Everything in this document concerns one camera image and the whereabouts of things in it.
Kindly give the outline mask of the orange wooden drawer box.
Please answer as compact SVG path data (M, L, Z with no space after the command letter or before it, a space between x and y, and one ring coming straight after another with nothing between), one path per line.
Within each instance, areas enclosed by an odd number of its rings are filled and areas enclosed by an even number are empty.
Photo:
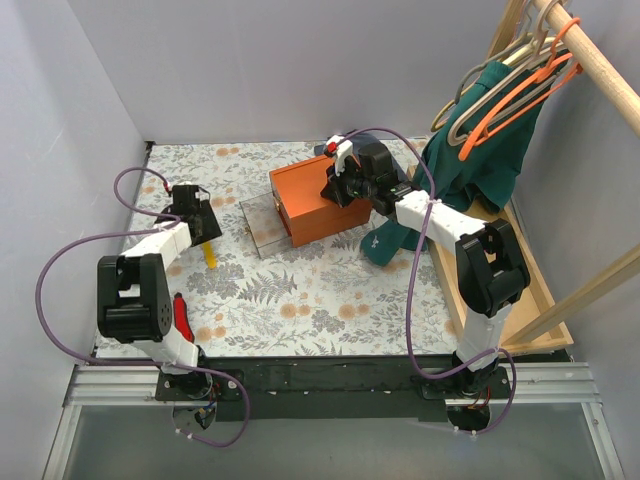
M324 199L326 170L333 161L324 155L272 170L269 173L274 202L294 247L321 240L366 224L371 204L354 200L341 208Z

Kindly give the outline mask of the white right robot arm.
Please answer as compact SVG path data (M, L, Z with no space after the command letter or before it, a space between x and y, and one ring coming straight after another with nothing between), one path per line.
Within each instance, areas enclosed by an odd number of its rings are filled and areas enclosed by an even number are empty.
M350 141L333 136L323 152L332 161L323 198L341 208L364 199L378 214L453 254L458 291L467 308L463 334L452 369L422 376L464 397L479 395L497 368L506 319L530 284L513 228L503 219L486 222L470 217L431 198L415 183L401 180L391 153L381 143L355 151Z

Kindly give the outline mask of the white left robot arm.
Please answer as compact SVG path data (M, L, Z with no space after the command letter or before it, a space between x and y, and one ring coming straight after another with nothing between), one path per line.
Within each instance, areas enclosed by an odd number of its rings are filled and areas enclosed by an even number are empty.
M187 249L222 235L209 192L175 185L172 203L156 221L157 230L135 246L97 265L97 325L105 338L144 352L193 400L205 398L213 386L211 373L198 366L199 352L174 322L174 299L166 270Z

